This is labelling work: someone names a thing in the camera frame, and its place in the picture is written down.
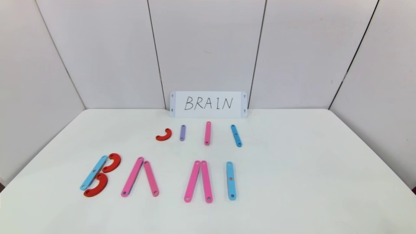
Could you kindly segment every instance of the white table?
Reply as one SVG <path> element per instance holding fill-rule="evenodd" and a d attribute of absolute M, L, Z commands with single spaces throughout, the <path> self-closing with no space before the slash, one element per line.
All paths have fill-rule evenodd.
<path fill-rule="evenodd" d="M 212 140 L 205 146 L 208 120 Z M 167 127 L 172 137 L 156 141 Z M 108 174 L 103 192 L 85 197 L 81 183 L 99 158 L 112 152 L 121 155 L 120 166 Z M 123 198 L 140 156 L 151 162 L 160 195 L 151 195 L 142 168 Z M 200 176 L 192 202 L 185 203 L 193 162 L 203 159 L 214 200 L 204 201 Z M 235 201 L 227 196 L 227 161 L 235 165 Z M 1 193 L 0 233 L 414 234 L 416 196 L 328 110 L 251 110 L 247 119 L 86 110 Z"/>

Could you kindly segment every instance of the wall panel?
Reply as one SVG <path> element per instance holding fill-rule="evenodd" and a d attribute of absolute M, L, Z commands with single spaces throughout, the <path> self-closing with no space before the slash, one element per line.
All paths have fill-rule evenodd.
<path fill-rule="evenodd" d="M 377 0 L 269 0 L 250 108 L 329 108 Z"/>
<path fill-rule="evenodd" d="M 87 108 L 165 108 L 144 0 L 37 0 Z"/>
<path fill-rule="evenodd" d="M 250 93 L 265 0 L 149 0 L 166 105 L 172 91 Z"/>
<path fill-rule="evenodd" d="M 84 106 L 34 1 L 0 1 L 0 42 L 0 182 L 8 184 Z"/>
<path fill-rule="evenodd" d="M 331 106 L 411 188 L 416 186 L 416 1 L 381 0 Z"/>

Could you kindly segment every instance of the panel seam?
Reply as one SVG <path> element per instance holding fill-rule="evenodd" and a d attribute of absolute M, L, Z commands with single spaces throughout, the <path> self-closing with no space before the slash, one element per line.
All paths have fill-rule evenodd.
<path fill-rule="evenodd" d="M 156 53 L 156 60 L 157 60 L 157 68 L 159 69 L 159 79 L 160 79 L 160 85 L 162 87 L 162 95 L 163 95 L 163 102 L 165 103 L 165 109 L 166 108 L 166 99 L 165 99 L 165 91 L 163 90 L 163 82 L 162 82 L 162 74 L 160 73 L 160 65 L 159 65 L 159 56 L 157 54 L 157 49 L 156 49 L 156 39 L 155 39 L 155 33 L 153 31 L 153 23 L 152 23 L 152 16 L 150 13 L 150 5 L 149 5 L 149 0 L 147 0 L 147 8 L 149 10 L 149 18 L 150 18 L 150 26 L 152 28 L 152 34 L 153 34 L 153 43 L 155 45 L 155 53 Z"/>
<path fill-rule="evenodd" d="M 370 21 L 369 21 L 369 22 L 368 22 L 368 24 L 367 24 L 367 28 L 365 29 L 364 34 L 363 34 L 363 36 L 361 37 L 361 41 L 360 41 L 360 43 L 358 44 L 357 50 L 355 51 L 355 54 L 354 54 L 354 56 L 352 57 L 352 60 L 351 60 L 351 63 L 349 64 L 349 66 L 348 66 L 347 72 L 345 73 L 344 78 L 342 79 L 342 81 L 341 81 L 341 83 L 340 83 L 340 85 L 339 85 L 339 87 L 338 87 L 338 90 L 337 90 L 337 92 L 335 93 L 335 96 L 334 96 L 334 98 L 332 99 L 331 104 L 329 105 L 328 110 L 329 110 L 329 109 L 331 109 L 331 106 L 332 106 L 332 104 L 334 103 L 335 98 L 337 97 L 338 92 L 339 92 L 339 90 L 341 89 L 342 84 L 344 83 L 345 77 L 347 77 L 347 74 L 348 74 L 348 72 L 349 72 L 349 69 L 351 68 L 352 63 L 354 62 L 355 56 L 357 55 L 358 50 L 360 49 L 361 43 L 362 43 L 362 42 L 363 42 L 363 40 L 364 40 L 365 34 L 367 33 L 367 30 L 368 30 L 368 28 L 369 28 L 369 26 L 370 26 L 370 23 L 371 23 L 371 21 L 373 20 L 374 13 L 376 12 L 376 9 L 377 9 L 377 6 L 379 5 L 379 2 L 380 2 L 380 0 L 377 0 L 376 6 L 374 7 L 374 10 L 373 10 L 373 14 L 371 15 L 371 17 L 370 17 Z"/>
<path fill-rule="evenodd" d="M 253 78 L 251 79 L 251 88 L 250 88 L 250 95 L 248 96 L 248 104 L 247 104 L 247 109 L 248 109 L 248 108 L 249 108 L 249 106 L 250 106 L 251 94 L 252 94 L 252 92 L 253 92 L 254 75 L 255 75 L 255 73 L 256 73 L 257 58 L 258 58 L 258 55 L 259 55 L 260 41 L 261 41 L 261 34 L 262 34 L 262 31 L 263 31 L 263 24 L 264 24 L 264 16 L 265 16 L 265 14 L 266 14 L 266 7 L 267 7 L 267 0 L 265 0 L 265 2 L 264 2 L 263 19 L 262 19 L 262 21 L 261 21 L 260 35 L 259 35 L 259 43 L 258 43 L 258 45 L 257 45 L 256 60 L 255 60 L 255 62 L 254 62 Z"/>
<path fill-rule="evenodd" d="M 77 87 L 75 86 L 74 81 L 72 80 L 71 75 L 69 74 L 68 69 L 67 69 L 67 67 L 65 66 L 64 61 L 62 60 L 61 54 L 59 53 L 58 48 L 56 47 L 55 41 L 53 40 L 52 35 L 51 35 L 50 31 L 49 31 L 48 25 L 46 24 L 45 18 L 43 17 L 42 12 L 40 11 L 40 8 L 39 8 L 39 5 L 38 5 L 38 3 L 37 3 L 37 0 L 35 0 L 35 5 L 36 5 L 37 10 L 38 10 L 38 12 L 39 12 L 39 14 L 40 14 L 40 17 L 42 18 L 43 24 L 44 24 L 44 25 L 45 25 L 45 27 L 46 27 L 46 30 L 47 30 L 47 32 L 48 32 L 48 35 L 49 35 L 49 37 L 50 37 L 51 41 L 52 41 L 52 44 L 53 44 L 53 46 L 55 47 L 55 51 L 57 52 L 57 54 L 58 54 L 58 56 L 59 56 L 59 59 L 61 60 L 61 63 L 62 63 L 62 65 L 64 66 L 65 71 L 67 72 L 67 75 L 68 75 L 68 77 L 69 77 L 69 80 L 71 81 L 72 86 L 74 87 L 75 92 L 77 93 L 77 95 L 78 95 L 78 97 L 79 97 L 79 100 L 81 101 L 81 104 L 84 106 L 84 109 L 86 110 L 87 108 L 85 107 L 84 101 L 82 100 L 81 96 L 79 95 L 79 92 L 78 92 L 78 90 L 77 90 Z"/>

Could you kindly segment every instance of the pink stick with holes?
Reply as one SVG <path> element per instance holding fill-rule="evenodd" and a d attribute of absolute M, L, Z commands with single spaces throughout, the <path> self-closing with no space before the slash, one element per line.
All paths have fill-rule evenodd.
<path fill-rule="evenodd" d="M 208 121 L 205 127 L 205 145 L 209 145 L 211 143 L 211 122 Z"/>
<path fill-rule="evenodd" d="M 149 181 L 150 190 L 152 195 L 157 197 L 159 195 L 159 188 L 157 187 L 155 176 L 153 175 L 152 167 L 150 167 L 150 162 L 144 162 L 144 170 L 146 171 L 147 180 Z"/>
<path fill-rule="evenodd" d="M 207 203 L 211 203 L 213 198 L 211 191 L 211 182 L 209 181 L 208 163 L 206 161 L 201 161 L 201 171 L 202 182 L 204 183 L 205 201 Z"/>
<path fill-rule="evenodd" d="M 131 188 L 133 187 L 134 182 L 136 181 L 137 174 L 139 174 L 140 167 L 143 164 L 143 157 L 139 157 L 134 164 L 133 169 L 131 170 L 131 173 L 129 175 L 129 178 L 127 179 L 126 185 L 123 188 L 123 191 L 121 192 L 122 197 L 126 197 L 130 194 Z"/>
<path fill-rule="evenodd" d="M 193 164 L 191 177 L 189 178 L 188 187 L 186 188 L 185 197 L 183 198 L 185 202 L 191 202 L 193 191 L 195 190 L 196 180 L 198 179 L 199 168 L 201 166 L 200 161 L 195 161 Z"/>

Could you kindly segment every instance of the red curved piece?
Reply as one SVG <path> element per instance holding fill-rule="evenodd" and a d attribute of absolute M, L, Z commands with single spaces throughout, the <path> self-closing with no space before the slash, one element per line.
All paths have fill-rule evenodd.
<path fill-rule="evenodd" d="M 167 128 L 165 129 L 166 135 L 164 136 L 156 136 L 156 140 L 158 141 L 166 141 L 167 139 L 169 139 L 172 136 L 172 131 Z"/>
<path fill-rule="evenodd" d="M 86 197 L 93 197 L 97 194 L 99 194 L 101 191 L 104 190 L 104 188 L 107 186 L 108 178 L 104 173 L 98 173 L 95 177 L 97 180 L 100 181 L 100 183 L 93 189 L 87 189 L 84 192 L 84 196 Z"/>
<path fill-rule="evenodd" d="M 120 165 L 120 162 L 121 162 L 120 155 L 118 155 L 116 153 L 110 154 L 108 156 L 108 158 L 109 159 L 112 159 L 113 160 L 113 163 L 111 165 L 108 165 L 106 167 L 103 167 L 103 172 L 104 173 L 109 173 L 109 172 L 114 171 Z"/>

